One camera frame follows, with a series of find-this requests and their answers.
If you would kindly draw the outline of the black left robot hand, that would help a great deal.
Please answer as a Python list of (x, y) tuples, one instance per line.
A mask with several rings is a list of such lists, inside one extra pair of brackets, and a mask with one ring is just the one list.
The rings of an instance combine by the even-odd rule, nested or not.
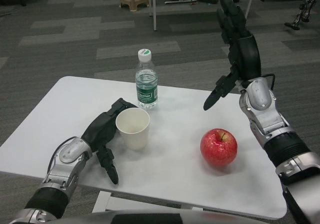
[(137, 106), (119, 98), (111, 105), (111, 109), (101, 113), (84, 131), (81, 139), (84, 140), (96, 153), (98, 161), (104, 168), (113, 184), (119, 183), (119, 177), (116, 167), (113, 164), (114, 155), (111, 149), (106, 147), (115, 136), (116, 118), (124, 110), (136, 108)]

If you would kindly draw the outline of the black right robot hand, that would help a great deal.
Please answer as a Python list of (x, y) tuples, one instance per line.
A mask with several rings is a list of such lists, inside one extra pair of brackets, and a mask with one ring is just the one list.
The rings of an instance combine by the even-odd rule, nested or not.
[(254, 35), (246, 28), (247, 19), (233, 0), (219, 0), (217, 20), (222, 30), (223, 42), (229, 45), (230, 73), (221, 76), (216, 87), (204, 102), (203, 109), (210, 109), (236, 86), (237, 81), (249, 81), (262, 75), (261, 59)]

